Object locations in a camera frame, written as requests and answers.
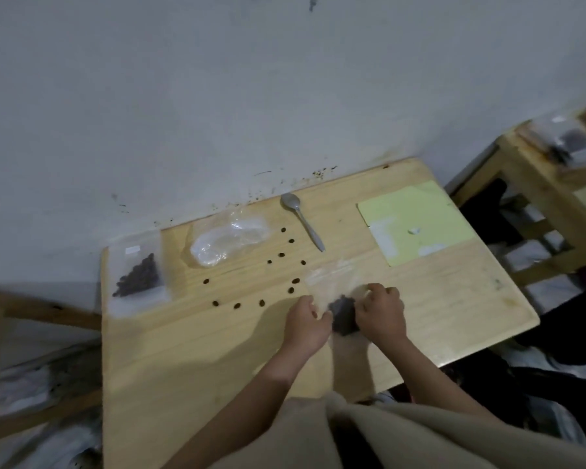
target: beige clothing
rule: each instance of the beige clothing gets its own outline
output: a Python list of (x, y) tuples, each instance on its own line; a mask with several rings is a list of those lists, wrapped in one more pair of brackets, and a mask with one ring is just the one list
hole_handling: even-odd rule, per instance
[(344, 464), (580, 469), (586, 468), (586, 448), (430, 406), (352, 405), (331, 392), (303, 405), (287, 401), (265, 434), (212, 468), (331, 469)]

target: white wall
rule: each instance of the white wall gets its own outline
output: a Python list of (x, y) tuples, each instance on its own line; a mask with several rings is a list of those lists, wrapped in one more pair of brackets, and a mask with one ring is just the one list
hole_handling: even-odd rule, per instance
[(113, 236), (323, 168), (446, 183), (570, 101), (586, 0), (0, 0), (0, 285), (93, 307)]

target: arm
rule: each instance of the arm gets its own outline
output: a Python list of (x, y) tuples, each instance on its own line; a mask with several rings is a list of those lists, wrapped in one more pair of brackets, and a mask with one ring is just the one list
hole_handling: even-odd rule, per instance
[(324, 313), (318, 320), (313, 297), (300, 297), (287, 315), (280, 350), (164, 469), (208, 467), (268, 430), (297, 374), (331, 331), (332, 315)]
[(499, 421), (430, 361), (406, 336), (404, 303), (397, 288), (370, 283), (356, 303), (360, 331), (386, 355), (417, 403)]

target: hand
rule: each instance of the hand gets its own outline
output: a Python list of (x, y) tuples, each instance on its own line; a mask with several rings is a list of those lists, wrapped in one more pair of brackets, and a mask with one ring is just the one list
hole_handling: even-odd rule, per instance
[(404, 303), (398, 289), (385, 289), (379, 283), (369, 283), (367, 288), (367, 296), (355, 305), (360, 332), (381, 349), (387, 342), (406, 339)]
[(304, 363), (324, 346), (332, 332), (332, 313), (317, 319), (312, 296), (301, 296), (289, 309), (281, 351), (294, 354)]

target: wooden chair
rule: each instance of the wooden chair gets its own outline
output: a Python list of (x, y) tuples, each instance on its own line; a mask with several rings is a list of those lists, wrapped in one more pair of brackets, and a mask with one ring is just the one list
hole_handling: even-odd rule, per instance
[(545, 216), (519, 229), (524, 239), (538, 239), (552, 230), (560, 232), (571, 250), (510, 274), (518, 286), (526, 286), (586, 266), (586, 205), (574, 194), (586, 187), (586, 168), (561, 174), (541, 150), (517, 133), (521, 127), (497, 139), (492, 155), (454, 192), (452, 199), (460, 207), (502, 177), (520, 192), (515, 199), (517, 207), (531, 203)]
[[(17, 318), (44, 323), (64, 324), (78, 328), (101, 330), (101, 316), (71, 307), (47, 303), (39, 299), (23, 298), (0, 292), (0, 338), (4, 332), (4, 318)], [(17, 412), (0, 417), (0, 439), (19, 433), (54, 419), (75, 415), (102, 404), (102, 389), (58, 402), (38, 411)]]

